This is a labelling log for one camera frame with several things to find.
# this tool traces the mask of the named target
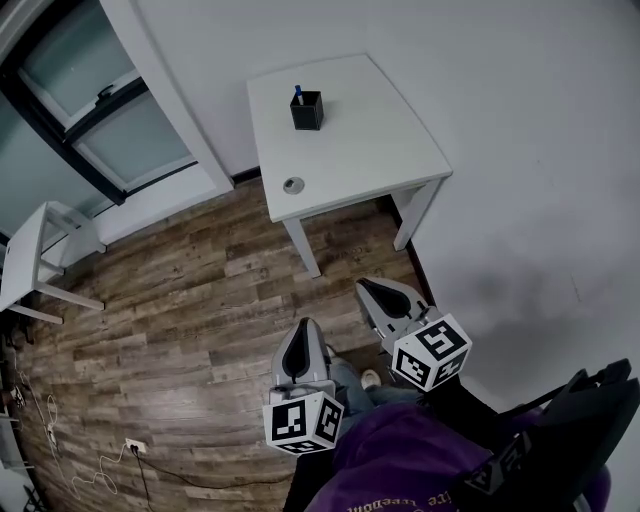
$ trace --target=blue pen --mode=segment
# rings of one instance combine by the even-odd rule
[[[300,103],[300,105],[304,105],[304,101],[302,99],[302,89],[300,89],[299,85],[296,85],[296,96],[298,97],[298,103]]]

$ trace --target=wooden floor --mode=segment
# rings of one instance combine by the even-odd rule
[[[56,282],[104,301],[104,312],[41,299],[38,307],[65,323],[36,322],[35,345],[17,365],[46,422],[55,396],[64,481],[28,391],[20,439],[54,510],[146,510],[128,452],[103,464],[117,495],[100,477],[95,486],[76,482],[82,501],[68,491],[73,476],[93,477],[100,455],[117,457],[125,437],[147,443],[154,465],[200,485],[280,481],[202,489],[146,468],[156,512],[281,510],[295,459],[265,445],[261,415],[278,343],[309,316],[338,352],[375,353],[354,281],[376,275],[418,286],[406,252],[393,250],[391,216],[375,202],[304,225],[323,271],[317,279],[269,220],[261,181],[252,180],[114,243]]]

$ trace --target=white chair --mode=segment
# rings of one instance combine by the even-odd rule
[[[0,290],[0,312],[9,309],[15,313],[46,322],[62,324],[63,320],[60,317],[47,315],[16,304],[34,290],[87,308],[104,310],[102,302],[87,299],[39,281],[40,267],[59,275],[64,274],[63,268],[42,259],[43,233],[47,223],[53,224],[67,233],[70,244],[81,239],[83,243],[88,241],[91,247],[98,252],[103,253],[106,250],[98,239],[93,223],[87,217],[55,201],[44,203],[18,229],[7,244]]]

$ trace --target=chair leg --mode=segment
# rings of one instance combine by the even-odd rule
[[[107,247],[102,242],[100,242],[100,239],[98,238],[98,234],[96,233],[96,228],[93,225],[93,222],[88,217],[86,217],[79,211],[74,210],[73,208],[69,208],[68,206],[63,205],[62,203],[59,203],[58,201],[49,201],[49,203],[47,204],[48,204],[47,212],[53,214],[52,218],[54,219],[54,221],[66,223],[66,221],[64,220],[64,218],[66,217],[72,220],[73,222],[75,222],[76,224],[78,224],[79,226],[81,226],[81,228],[92,231],[93,238],[94,238],[93,240],[94,249],[102,254],[106,252]]]
[[[86,308],[96,309],[98,311],[104,310],[104,302],[87,299],[86,297],[76,295],[75,293],[66,292],[64,290],[61,290],[60,288],[56,288],[55,286],[51,286],[46,283],[41,283],[40,281],[36,283],[35,289],[40,293],[51,295],[52,297],[56,297],[57,299],[61,299],[61,300],[66,300],[67,302],[73,302],[74,304],[79,304],[80,306],[84,306]]]
[[[59,267],[58,265],[54,265],[53,263],[49,263],[48,261],[43,260],[42,258],[40,258],[40,265],[42,265],[47,270],[50,270],[51,272],[58,274],[59,276],[64,275],[64,269],[62,267]]]
[[[38,320],[44,320],[45,322],[50,322],[52,324],[62,325],[62,318],[60,318],[59,316],[40,313],[40,311],[36,311],[35,309],[25,308],[24,306],[18,306],[17,304],[9,306],[7,309],[13,311],[14,313],[30,316],[31,318],[37,318]]]
[[[47,210],[47,222],[61,229],[67,235],[73,235],[76,231],[76,227],[68,223],[64,217],[56,211]]]

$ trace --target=person's leg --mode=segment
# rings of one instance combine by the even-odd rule
[[[347,388],[347,404],[345,409],[349,416],[372,411],[375,406],[369,395],[362,389],[360,376],[355,368],[344,359],[335,358],[330,367],[331,379],[338,385]]]
[[[331,379],[339,386],[344,386],[347,402],[344,404],[344,414],[340,424],[338,438],[342,437],[353,425],[358,423],[375,406],[369,395],[362,389],[360,377],[355,368],[341,358],[333,358],[330,366]]]
[[[420,398],[417,389],[371,386],[365,391],[375,407],[385,404],[415,404]]]

